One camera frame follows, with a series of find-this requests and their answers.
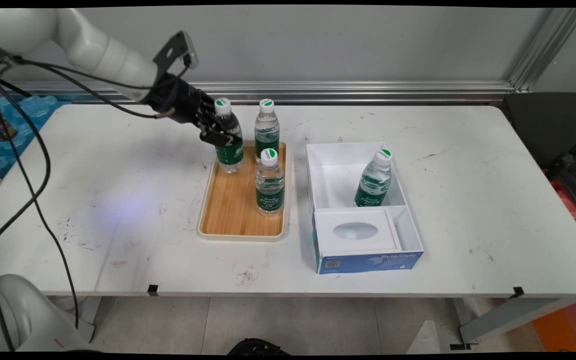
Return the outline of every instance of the oval cutout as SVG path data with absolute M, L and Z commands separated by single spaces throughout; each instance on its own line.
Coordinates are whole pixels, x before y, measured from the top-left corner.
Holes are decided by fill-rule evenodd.
M 377 234 L 377 227 L 365 222 L 348 222 L 333 228 L 337 237 L 346 240 L 365 240 Z

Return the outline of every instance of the aluminum frame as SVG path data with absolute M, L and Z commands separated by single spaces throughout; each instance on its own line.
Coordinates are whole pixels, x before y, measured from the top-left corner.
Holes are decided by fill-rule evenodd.
M 530 91 L 576 27 L 576 8 L 551 9 L 508 80 L 478 81 L 282 81 L 191 82 L 208 95 L 233 104 L 256 105 L 272 98 L 290 105 L 500 105 L 506 94 Z M 103 82 L 84 82 L 109 100 L 135 102 Z M 38 96 L 52 95 L 77 104 L 101 101 L 70 82 L 19 82 Z

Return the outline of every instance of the bottle cap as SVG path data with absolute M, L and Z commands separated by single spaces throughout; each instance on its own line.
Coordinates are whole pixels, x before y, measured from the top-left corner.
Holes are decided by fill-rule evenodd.
M 218 116 L 227 116 L 231 113 L 233 109 L 231 108 L 231 101 L 225 97 L 220 97 L 214 101 L 214 112 Z
M 274 148 L 265 148 L 264 150 L 261 150 L 261 153 L 259 153 L 259 159 L 263 166 L 271 167 L 277 164 L 279 157 Z
M 377 163 L 377 165 L 380 167 L 389 166 L 391 161 L 393 161 L 393 155 L 391 155 L 390 150 L 382 148 L 377 151 L 377 153 L 375 153 L 372 161 Z
M 275 111 L 275 102 L 269 98 L 265 98 L 259 102 L 259 112 L 270 114 Z

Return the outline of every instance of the orange object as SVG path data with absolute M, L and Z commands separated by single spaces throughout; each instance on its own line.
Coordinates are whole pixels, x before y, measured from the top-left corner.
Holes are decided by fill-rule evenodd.
M 532 322 L 548 352 L 576 353 L 576 303 Z

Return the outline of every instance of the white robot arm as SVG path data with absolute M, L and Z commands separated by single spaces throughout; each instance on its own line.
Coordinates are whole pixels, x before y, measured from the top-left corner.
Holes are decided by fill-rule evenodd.
M 128 85 L 112 86 L 178 123 L 194 124 L 202 141 L 215 146 L 242 141 L 222 130 L 210 96 L 167 73 L 176 59 L 188 69 L 199 64 L 185 31 L 170 38 L 149 60 L 91 25 L 77 9 L 0 9 L 0 61 L 10 66 L 29 64 L 22 56 L 48 41 L 55 41 L 83 73 Z M 20 276 L 0 276 L 0 309 L 15 350 L 89 350 L 66 315 Z M 3 328 L 0 351 L 7 349 Z
M 185 31 L 172 36 L 149 60 L 94 27 L 77 9 L 0 9 L 0 60 L 12 66 L 29 64 L 22 56 L 48 41 L 57 43 L 78 70 L 129 86 L 112 84 L 128 98 L 151 106 L 160 117 L 194 124 L 201 130 L 201 141 L 215 146 L 242 141 L 222 130 L 210 96 L 167 73 L 176 59 L 188 69 L 199 66 Z

